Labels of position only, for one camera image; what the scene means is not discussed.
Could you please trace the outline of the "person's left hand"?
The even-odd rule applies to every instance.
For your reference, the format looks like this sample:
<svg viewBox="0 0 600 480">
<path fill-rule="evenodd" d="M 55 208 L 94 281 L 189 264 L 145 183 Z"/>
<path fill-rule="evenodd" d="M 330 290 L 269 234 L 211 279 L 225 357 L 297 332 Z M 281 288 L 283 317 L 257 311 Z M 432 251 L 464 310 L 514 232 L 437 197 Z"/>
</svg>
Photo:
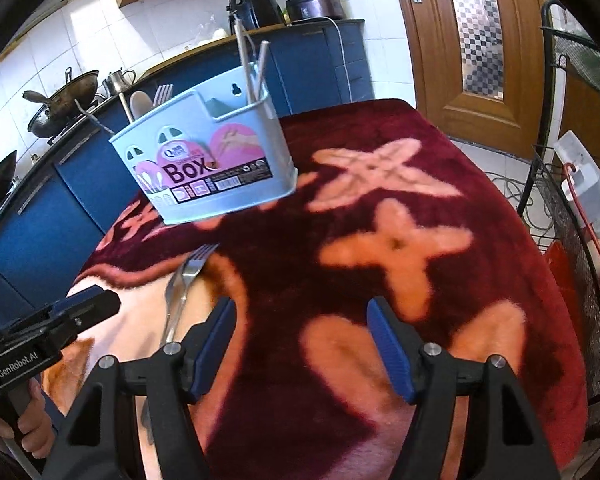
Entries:
<svg viewBox="0 0 600 480">
<path fill-rule="evenodd" d="M 22 448 L 38 460 L 44 460 L 50 455 L 55 442 L 55 433 L 50 415 L 45 411 L 45 399 L 40 383 L 35 379 L 29 380 L 30 402 L 19 417 L 17 427 L 22 433 Z M 0 417 L 0 451 L 7 452 L 4 439 L 15 437 L 14 428 Z"/>
</svg>

